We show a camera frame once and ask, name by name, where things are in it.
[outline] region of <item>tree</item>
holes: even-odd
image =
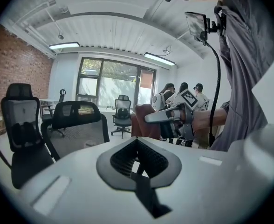
[[[99,76],[101,60],[84,58],[81,74]],[[135,66],[114,61],[104,61],[101,77],[136,82],[137,68]]]

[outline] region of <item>red brick wall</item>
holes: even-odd
[[[0,25],[0,101],[11,83],[31,84],[34,96],[47,98],[52,63],[53,59]],[[4,128],[0,121],[0,130]]]

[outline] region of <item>black hair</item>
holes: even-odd
[[[172,84],[172,83],[167,83],[167,84],[165,85],[164,89],[162,89],[162,91],[161,91],[160,93],[163,94],[163,93],[165,92],[165,90],[167,90],[168,88],[171,88],[171,87],[174,88],[174,84]]]
[[[188,83],[187,82],[183,82],[182,84],[180,84],[178,93],[183,92],[185,89],[188,89]]]
[[[200,86],[196,86],[196,89],[197,89],[199,92],[202,92],[202,91],[203,91],[202,87],[200,87]]]

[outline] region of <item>window frame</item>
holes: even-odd
[[[100,72],[99,75],[85,75],[85,74],[81,74],[81,69],[83,66],[83,61],[85,59],[89,59],[89,60],[98,60],[101,61],[101,67],[100,67]],[[141,66],[141,65],[136,65],[136,64],[132,64],[132,63],[128,63],[128,62],[122,62],[122,61],[117,61],[117,60],[111,60],[111,59],[104,59],[104,58],[93,58],[93,57],[82,57],[81,62],[80,62],[80,67],[79,67],[79,71],[78,71],[78,77],[77,77],[77,86],[76,86],[76,100],[78,100],[78,97],[86,97],[86,98],[93,98],[96,100],[96,105],[98,106],[98,97],[99,97],[99,88],[100,88],[100,83],[101,83],[101,78],[102,78],[102,72],[103,72],[103,65],[104,62],[108,61],[108,62],[116,62],[116,63],[120,63],[120,64],[125,64],[125,65],[129,65],[129,66],[134,66],[137,68],[137,74],[136,74],[136,86],[135,86],[135,92],[134,92],[134,100],[132,100],[132,104],[133,104],[133,110],[135,110],[135,105],[137,104],[136,102],[136,94],[138,96],[138,92],[139,92],[139,87],[137,87],[137,85],[139,85],[138,82],[140,82],[140,71],[142,69],[144,70],[149,70],[153,72],[153,88],[151,90],[151,100],[154,94],[154,87],[156,85],[156,75],[157,75],[157,70],[153,69],[153,68],[149,68],[146,66]],[[81,95],[79,94],[79,84],[80,84],[80,79],[81,78],[94,78],[97,79],[97,84],[96,84],[96,95],[95,96],[91,96],[91,95]]]

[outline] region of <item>white ceiling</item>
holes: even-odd
[[[1,20],[26,32],[50,55],[54,52],[48,45],[62,42],[139,55],[165,55],[163,50],[171,46],[165,58],[182,66],[190,60],[200,61],[208,52],[188,33],[184,12],[204,13],[215,20],[215,4],[196,0],[13,0]]]

